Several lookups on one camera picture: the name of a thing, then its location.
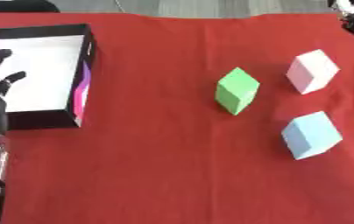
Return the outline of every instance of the open box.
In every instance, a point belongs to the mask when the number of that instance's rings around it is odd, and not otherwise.
[[[5,96],[10,130],[81,126],[96,53],[89,25],[0,29],[0,49],[12,50],[0,80],[26,72]]]

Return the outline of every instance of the red cloth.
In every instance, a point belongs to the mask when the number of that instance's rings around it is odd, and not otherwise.
[[[3,224],[354,224],[354,36],[335,15],[0,15],[82,22],[100,49],[84,126],[9,134]],[[315,49],[342,71],[300,95],[285,73]],[[214,101],[235,67],[261,83],[238,116]],[[280,132],[319,110],[344,140],[294,161]]]

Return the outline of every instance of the foam block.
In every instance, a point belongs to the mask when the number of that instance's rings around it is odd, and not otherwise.
[[[236,116],[253,101],[259,85],[260,83],[237,67],[218,81],[216,101]]]
[[[297,56],[287,78],[304,95],[326,87],[338,71],[338,66],[322,50],[315,50]]]
[[[293,119],[282,136],[295,159],[322,154],[343,140],[323,111]]]

